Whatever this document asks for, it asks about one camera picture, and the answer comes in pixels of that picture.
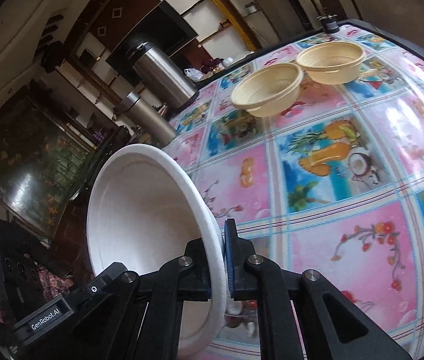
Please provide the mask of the colourful printed tablecloth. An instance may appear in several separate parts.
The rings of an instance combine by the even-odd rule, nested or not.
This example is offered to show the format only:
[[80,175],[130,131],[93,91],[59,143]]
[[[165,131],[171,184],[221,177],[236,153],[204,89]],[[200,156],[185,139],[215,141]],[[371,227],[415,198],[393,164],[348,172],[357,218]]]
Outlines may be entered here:
[[[251,74],[326,42],[364,49],[356,80],[304,77],[270,118],[234,108]],[[166,147],[219,224],[284,269],[322,272],[424,359],[424,49],[358,20],[249,55],[171,118]]]

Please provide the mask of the fish tank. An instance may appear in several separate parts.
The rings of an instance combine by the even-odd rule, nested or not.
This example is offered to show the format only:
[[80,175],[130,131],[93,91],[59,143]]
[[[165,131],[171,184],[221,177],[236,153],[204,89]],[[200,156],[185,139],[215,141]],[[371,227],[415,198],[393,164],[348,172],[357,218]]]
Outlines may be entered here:
[[28,97],[0,108],[0,202],[48,239],[92,157],[92,148]]

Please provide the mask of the beige plastic bowl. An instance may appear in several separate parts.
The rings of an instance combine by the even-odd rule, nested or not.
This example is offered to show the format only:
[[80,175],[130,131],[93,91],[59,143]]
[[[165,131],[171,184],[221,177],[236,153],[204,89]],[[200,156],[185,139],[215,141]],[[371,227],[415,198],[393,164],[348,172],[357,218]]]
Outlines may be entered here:
[[298,100],[302,79],[303,71],[295,63],[264,67],[234,88],[231,103],[255,117],[278,115]]
[[365,58],[363,47],[347,41],[335,41],[304,49],[295,61],[313,81],[337,86],[357,79]]

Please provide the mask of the black television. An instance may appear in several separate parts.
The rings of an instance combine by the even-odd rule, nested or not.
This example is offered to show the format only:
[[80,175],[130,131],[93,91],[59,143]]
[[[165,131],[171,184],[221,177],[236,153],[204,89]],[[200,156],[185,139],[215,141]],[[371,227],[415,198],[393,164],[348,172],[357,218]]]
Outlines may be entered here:
[[149,44],[146,50],[157,47],[170,57],[197,36],[192,26],[166,0],[162,0],[118,43],[106,63],[131,85],[137,86],[142,79],[133,64],[144,55],[144,51],[139,50],[141,44]]

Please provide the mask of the tall stainless steel thermos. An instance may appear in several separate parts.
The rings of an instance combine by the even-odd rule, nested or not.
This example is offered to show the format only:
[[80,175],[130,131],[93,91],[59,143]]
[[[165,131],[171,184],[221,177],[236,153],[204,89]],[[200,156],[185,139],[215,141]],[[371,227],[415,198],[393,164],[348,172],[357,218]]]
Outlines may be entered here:
[[126,57],[144,85],[172,109],[182,111],[197,99],[199,90],[194,83],[153,43],[139,43]]

